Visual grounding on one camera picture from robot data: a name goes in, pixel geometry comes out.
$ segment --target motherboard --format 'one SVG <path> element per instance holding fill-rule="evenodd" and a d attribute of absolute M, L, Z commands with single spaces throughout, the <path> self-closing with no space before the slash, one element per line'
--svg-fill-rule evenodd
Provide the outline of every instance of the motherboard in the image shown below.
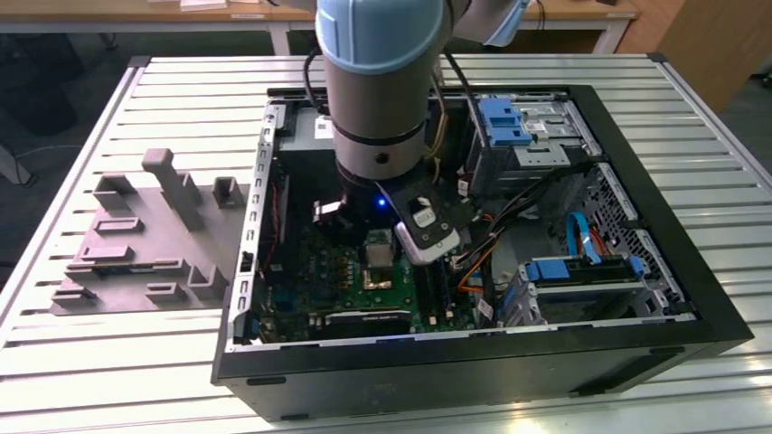
<path fill-rule="evenodd" d="M 360 248 L 300 230 L 296 275 L 269 286 L 275 340 L 296 342 L 475 328 L 473 300 L 449 290 L 449 266 L 415 267 L 392 230 L 368 232 Z"/>

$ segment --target open computer tower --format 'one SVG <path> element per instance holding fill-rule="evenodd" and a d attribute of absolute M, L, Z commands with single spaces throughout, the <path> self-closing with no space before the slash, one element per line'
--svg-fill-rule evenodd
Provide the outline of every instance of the open computer tower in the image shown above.
<path fill-rule="evenodd" d="M 272 92 L 212 373 L 267 420 L 621 392 L 753 337 L 592 87 L 475 93 L 488 143 L 445 88 L 425 170 L 476 215 L 416 267 L 388 225 L 359 247 L 317 231 L 332 126 L 301 90 Z M 435 95 L 427 142 L 440 116 Z M 469 272 L 487 221 L 551 176 Z"/>

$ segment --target slotted metal table top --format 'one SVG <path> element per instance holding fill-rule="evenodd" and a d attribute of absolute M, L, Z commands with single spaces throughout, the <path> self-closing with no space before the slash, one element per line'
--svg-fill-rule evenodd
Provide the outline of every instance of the slotted metal table top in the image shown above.
<path fill-rule="evenodd" d="M 223 175 L 245 181 L 267 89 L 301 86 L 297 57 L 156 58 L 123 76 L 0 296 L 0 432 L 772 430 L 769 175 L 667 63 L 637 55 L 460 55 L 459 61 L 473 84 L 595 86 L 756 338 L 621 395 L 272 427 L 209 384 L 219 309 L 47 312 L 97 208 L 89 191 L 99 176 L 125 172 L 133 185 L 153 184 L 143 153 L 168 147 L 199 185 Z M 323 85 L 321 64 L 311 69 Z"/>

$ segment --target white sticker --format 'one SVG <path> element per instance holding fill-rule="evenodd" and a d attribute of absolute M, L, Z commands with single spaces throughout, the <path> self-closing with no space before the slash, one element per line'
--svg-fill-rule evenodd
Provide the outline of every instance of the white sticker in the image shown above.
<path fill-rule="evenodd" d="M 415 224 L 419 228 L 425 228 L 429 224 L 436 222 L 435 211 L 431 208 L 423 208 L 416 214 L 412 215 Z"/>
<path fill-rule="evenodd" d="M 493 319 L 493 307 L 491 307 L 483 298 L 480 298 L 480 301 L 477 302 L 477 310 L 487 319 Z"/>
<path fill-rule="evenodd" d="M 608 18 L 635 18 L 636 14 L 631 12 L 611 12 L 605 16 Z"/>
<path fill-rule="evenodd" d="M 327 116 L 319 116 L 316 118 L 313 138 L 333 138 L 333 121 Z"/>
<path fill-rule="evenodd" d="M 469 183 L 463 179 L 459 180 L 459 195 L 467 197 L 469 194 Z"/>
<path fill-rule="evenodd" d="M 264 20 L 264 14 L 232 14 L 231 18 L 235 20 Z"/>

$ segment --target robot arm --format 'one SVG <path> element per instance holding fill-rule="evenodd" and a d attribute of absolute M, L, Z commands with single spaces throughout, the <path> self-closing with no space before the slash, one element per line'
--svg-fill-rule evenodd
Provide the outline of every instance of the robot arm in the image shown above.
<path fill-rule="evenodd" d="M 460 242 L 421 168 L 436 58 L 452 34 L 487 44 L 509 43 L 527 3 L 283 1 L 316 10 L 340 174 L 364 190 L 360 196 L 388 199 L 400 220 L 396 234 L 415 264 L 431 263 Z"/>

